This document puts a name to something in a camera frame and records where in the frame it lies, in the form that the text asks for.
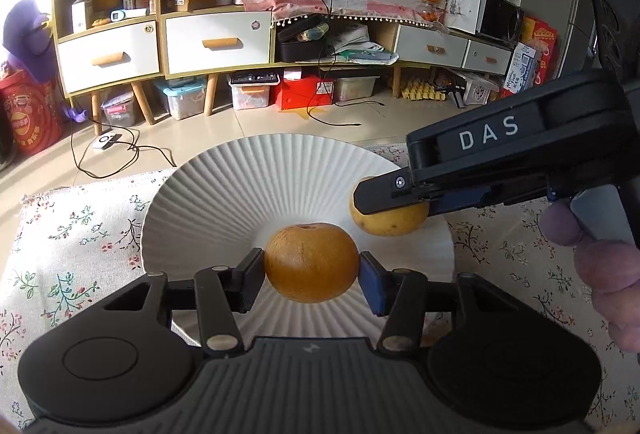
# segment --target red bucket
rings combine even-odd
[[[0,99],[14,130],[18,149],[32,156],[62,136],[62,121],[51,82],[36,83],[19,70],[0,80]]]

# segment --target pink cloth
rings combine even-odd
[[[273,20],[286,20],[314,13],[327,13],[321,0],[241,0],[247,11],[272,11]],[[415,10],[384,0],[324,0],[333,15],[385,18],[398,22],[413,22],[424,27],[436,27],[425,21]]]

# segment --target stack of papers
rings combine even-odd
[[[394,52],[385,51],[380,44],[369,40],[369,29],[357,22],[345,25],[330,39],[335,62],[351,62],[362,65],[391,65],[398,61]]]

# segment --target wooden cabinet leg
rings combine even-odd
[[[396,65],[394,67],[394,83],[392,84],[394,98],[400,97],[400,77],[402,76],[402,67]]]
[[[207,80],[207,94],[204,98],[204,115],[211,116],[213,111],[213,100],[216,97],[216,87],[218,86],[218,75],[210,74]]]
[[[156,122],[156,118],[154,118],[154,113],[152,112],[151,107],[149,107],[149,102],[146,100],[146,94],[145,90],[142,88],[142,84],[139,81],[132,81],[131,86],[146,122],[149,125],[153,125]]]
[[[91,114],[94,119],[94,132],[96,136],[102,134],[102,112],[100,111],[100,91],[94,90],[91,93]]]

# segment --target red box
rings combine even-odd
[[[301,80],[281,80],[271,88],[274,103],[280,110],[306,109],[320,105],[331,105],[334,82],[308,76]]]
[[[545,83],[546,75],[554,63],[554,49],[558,41],[558,32],[542,20],[526,17],[520,40],[527,46],[530,45],[542,51],[542,59],[540,60],[540,67],[538,68],[534,85]]]

